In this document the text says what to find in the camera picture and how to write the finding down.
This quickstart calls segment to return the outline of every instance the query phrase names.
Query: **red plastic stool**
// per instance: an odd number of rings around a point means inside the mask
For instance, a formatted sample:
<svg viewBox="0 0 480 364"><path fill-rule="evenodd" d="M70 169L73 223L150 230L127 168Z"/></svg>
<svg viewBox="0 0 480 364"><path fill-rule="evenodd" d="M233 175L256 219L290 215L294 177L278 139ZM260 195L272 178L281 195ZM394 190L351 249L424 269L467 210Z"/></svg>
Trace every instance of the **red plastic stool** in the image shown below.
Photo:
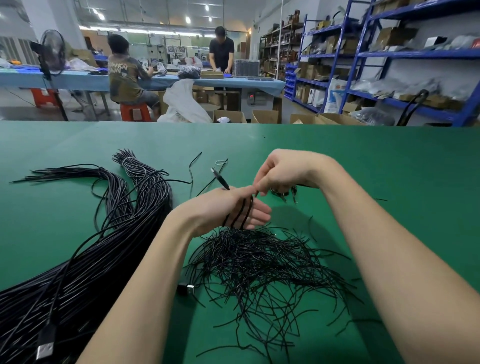
<svg viewBox="0 0 480 364"><path fill-rule="evenodd" d="M40 107L42 105L46 105L48 103L52 104L53 106L58 107L58 103L55 99L55 94L53 90L47 89L48 95L44 95L40 88L31 88L33 95L33 100L35 101L35 106Z"/></svg>
<svg viewBox="0 0 480 364"><path fill-rule="evenodd" d="M135 120L133 118L133 111L140 110L142 115L141 120ZM124 105L120 104L120 114L123 121L152 121L150 118L150 112L148 111L147 104L138 104L138 105Z"/></svg>

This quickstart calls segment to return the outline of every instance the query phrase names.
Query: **person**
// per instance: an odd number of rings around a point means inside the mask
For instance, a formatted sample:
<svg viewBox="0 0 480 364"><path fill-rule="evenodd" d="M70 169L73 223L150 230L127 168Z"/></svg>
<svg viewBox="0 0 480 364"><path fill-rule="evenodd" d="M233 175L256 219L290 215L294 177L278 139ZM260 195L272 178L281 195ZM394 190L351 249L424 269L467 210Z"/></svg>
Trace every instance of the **person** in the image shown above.
<svg viewBox="0 0 480 364"><path fill-rule="evenodd" d="M253 186L212 190L167 216L77 363L161 362L190 239L220 226L228 213L235 216L240 201L256 191L285 192L296 184L318 188L326 197L405 362L478 362L480 295L382 209L334 159L277 149L260 167ZM271 209L255 199L247 228L265 224L270 214Z"/></svg>
<svg viewBox="0 0 480 364"><path fill-rule="evenodd" d="M235 53L235 44L225 34L225 28L218 26L215 28L215 38L210 41L210 65L215 71L220 69L223 73L232 73L233 54ZM231 88L214 87L215 91L232 91ZM220 110L224 108L223 93L219 94Z"/></svg>
<svg viewBox="0 0 480 364"><path fill-rule="evenodd" d="M157 120L160 116L160 98L152 91L143 90L138 85L138 77L150 80L153 67L146 72L139 61L128 54L129 43L118 34L108 36L108 45L112 55L108 58L108 78L110 80L110 98L125 105L147 104Z"/></svg>

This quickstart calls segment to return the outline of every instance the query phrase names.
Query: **camouflage shirt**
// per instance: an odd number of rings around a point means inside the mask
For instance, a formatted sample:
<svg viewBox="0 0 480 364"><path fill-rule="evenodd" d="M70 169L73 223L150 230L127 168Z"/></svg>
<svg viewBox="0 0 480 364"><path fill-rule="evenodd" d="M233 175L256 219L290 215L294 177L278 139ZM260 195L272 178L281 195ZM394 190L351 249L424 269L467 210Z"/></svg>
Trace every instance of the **camouflage shirt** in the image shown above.
<svg viewBox="0 0 480 364"><path fill-rule="evenodd" d="M112 54L108 58L108 79L110 98L115 102L135 102L142 94L138 77L149 80L151 77L135 58L125 54Z"/></svg>

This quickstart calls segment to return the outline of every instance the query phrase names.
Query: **hand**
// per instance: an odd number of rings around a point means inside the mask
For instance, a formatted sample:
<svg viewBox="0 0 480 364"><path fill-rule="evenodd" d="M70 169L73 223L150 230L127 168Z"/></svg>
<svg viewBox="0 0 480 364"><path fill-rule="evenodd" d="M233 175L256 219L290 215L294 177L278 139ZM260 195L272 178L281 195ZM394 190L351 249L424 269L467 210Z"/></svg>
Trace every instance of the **hand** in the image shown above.
<svg viewBox="0 0 480 364"><path fill-rule="evenodd" d="M287 192L296 184L317 188L316 170L323 154L301 150L275 149L260 167L253 186L265 196L269 189Z"/></svg>
<svg viewBox="0 0 480 364"><path fill-rule="evenodd" d="M178 214L179 217L190 220L193 226L193 235L200 236L221 226L227 215L229 217L225 226L230 226L241 210L240 216L234 224L234 227L239 229L245 219L251 196L254 193L256 193L256 190L253 186L242 188L231 186L229 191L217 188L184 202L174 209L172 214ZM256 226L266 224L270 220L271 212L270 207L254 198L243 228L252 230Z"/></svg>

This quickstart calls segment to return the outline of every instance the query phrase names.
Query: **left hand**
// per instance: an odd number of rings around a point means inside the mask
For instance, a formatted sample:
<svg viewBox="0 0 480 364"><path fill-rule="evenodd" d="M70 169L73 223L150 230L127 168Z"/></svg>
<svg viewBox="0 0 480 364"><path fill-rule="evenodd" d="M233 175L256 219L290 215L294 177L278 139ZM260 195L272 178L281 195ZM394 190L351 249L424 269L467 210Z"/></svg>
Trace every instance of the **left hand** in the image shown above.
<svg viewBox="0 0 480 364"><path fill-rule="evenodd" d="M245 199L245 206L233 226L239 229L250 206L250 197L256 193L256 190L253 186L242 188L231 186L230 188L230 190L217 188L188 200L175 208L172 213L179 214L181 218L187 218L193 226L193 236L196 237L221 226L227 215L230 216L225 226L230 226L239 214ZM253 230L256 226L266 224L270 221L271 213L272 209L268 205L254 198L243 228Z"/></svg>

